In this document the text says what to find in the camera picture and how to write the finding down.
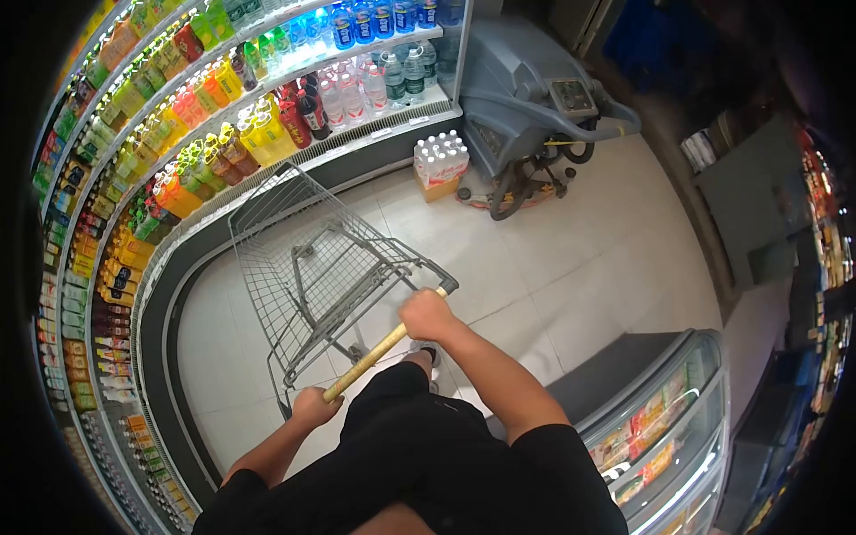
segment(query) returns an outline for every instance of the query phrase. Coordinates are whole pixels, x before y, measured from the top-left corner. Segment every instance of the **black shirt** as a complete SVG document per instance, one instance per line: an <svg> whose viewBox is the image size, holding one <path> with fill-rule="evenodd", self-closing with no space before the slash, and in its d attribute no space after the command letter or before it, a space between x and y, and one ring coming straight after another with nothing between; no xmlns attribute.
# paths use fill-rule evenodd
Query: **black shirt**
<svg viewBox="0 0 856 535"><path fill-rule="evenodd" d="M627 533L574 428L544 425L509 447L475 407L430 394L384 410L272 489L236 472L193 532L349 533L394 502L436 533Z"/></svg>

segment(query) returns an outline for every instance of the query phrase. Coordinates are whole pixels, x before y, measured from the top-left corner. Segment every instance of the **shopping cart handle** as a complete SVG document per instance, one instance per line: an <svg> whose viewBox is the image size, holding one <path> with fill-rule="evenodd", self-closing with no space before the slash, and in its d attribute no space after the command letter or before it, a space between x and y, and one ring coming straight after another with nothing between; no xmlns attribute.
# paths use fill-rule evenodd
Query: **shopping cart handle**
<svg viewBox="0 0 856 535"><path fill-rule="evenodd" d="M434 291L444 299L448 295L443 287L437 288ZM407 336L407 327L405 327L404 324L398 324L398 326L395 327L387 336L384 336L383 340L378 342L365 357L351 366L350 370L345 372L345 374L339 377L331 387L324 391L324 401L330 403L335 400L347 387L354 384L354 381L359 379L362 374L366 373L369 368L376 365L377 362L381 360L381 358L405 336Z"/></svg>

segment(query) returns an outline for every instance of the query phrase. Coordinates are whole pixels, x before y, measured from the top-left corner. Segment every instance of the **hand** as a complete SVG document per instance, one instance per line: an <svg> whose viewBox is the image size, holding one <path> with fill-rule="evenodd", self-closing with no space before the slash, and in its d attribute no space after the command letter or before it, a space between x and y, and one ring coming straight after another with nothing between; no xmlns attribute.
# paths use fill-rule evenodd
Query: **hand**
<svg viewBox="0 0 856 535"><path fill-rule="evenodd" d="M294 405L291 407L291 418L308 426L310 430L315 429L329 422L339 412L343 401L345 401L345 396L340 395L328 403L324 401L324 389L318 386L308 386L294 400Z"/></svg>
<svg viewBox="0 0 856 535"><path fill-rule="evenodd" d="M398 308L398 317L414 340L442 343L444 337L463 325L446 300L430 288L413 292Z"/></svg>

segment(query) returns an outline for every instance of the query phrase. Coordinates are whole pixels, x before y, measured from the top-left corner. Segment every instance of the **person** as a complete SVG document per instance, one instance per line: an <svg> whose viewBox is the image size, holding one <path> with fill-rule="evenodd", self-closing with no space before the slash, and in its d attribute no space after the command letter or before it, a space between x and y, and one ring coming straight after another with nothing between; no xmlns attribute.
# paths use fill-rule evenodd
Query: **person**
<svg viewBox="0 0 856 535"><path fill-rule="evenodd" d="M305 388L293 416L226 473L193 527L208 533L627 533L559 404L423 288L398 310L415 351L354 397L336 449L284 482L313 429L342 406ZM445 349L507 432L432 394Z"/></svg>

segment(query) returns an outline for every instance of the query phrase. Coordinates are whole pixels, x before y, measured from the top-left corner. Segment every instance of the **black shorts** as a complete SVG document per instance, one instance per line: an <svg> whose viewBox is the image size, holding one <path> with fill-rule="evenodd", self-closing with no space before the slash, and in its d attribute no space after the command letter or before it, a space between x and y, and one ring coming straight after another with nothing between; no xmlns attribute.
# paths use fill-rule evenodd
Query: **black shorts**
<svg viewBox="0 0 856 535"><path fill-rule="evenodd" d="M429 386L428 376L422 366L409 360L379 372L351 401L339 440L348 440L386 408L419 398L472 417L490 435L481 411L466 401L432 394L428 390Z"/></svg>

